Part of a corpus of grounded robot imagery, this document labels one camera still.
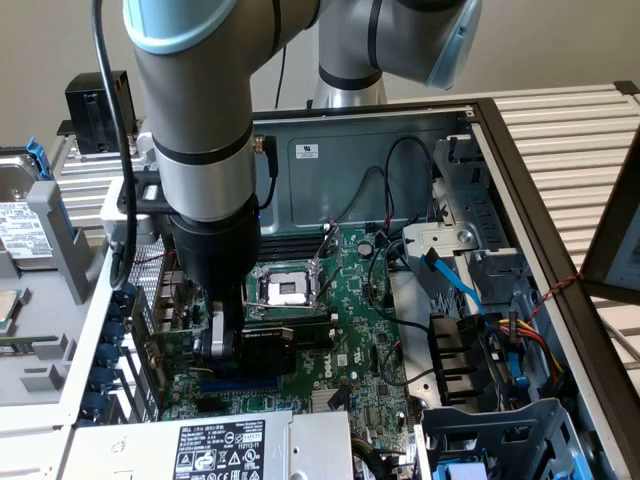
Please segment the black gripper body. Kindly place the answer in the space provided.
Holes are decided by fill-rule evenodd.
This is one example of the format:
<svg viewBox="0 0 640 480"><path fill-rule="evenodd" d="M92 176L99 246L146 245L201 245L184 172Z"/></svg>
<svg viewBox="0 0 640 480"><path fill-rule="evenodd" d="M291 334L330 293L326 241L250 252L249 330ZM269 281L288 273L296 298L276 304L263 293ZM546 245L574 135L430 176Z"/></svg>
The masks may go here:
<svg viewBox="0 0 640 480"><path fill-rule="evenodd" d="M258 260L261 232L258 201L252 196L234 214L215 222L170 217L179 264L211 301L231 303Z"/></svg>

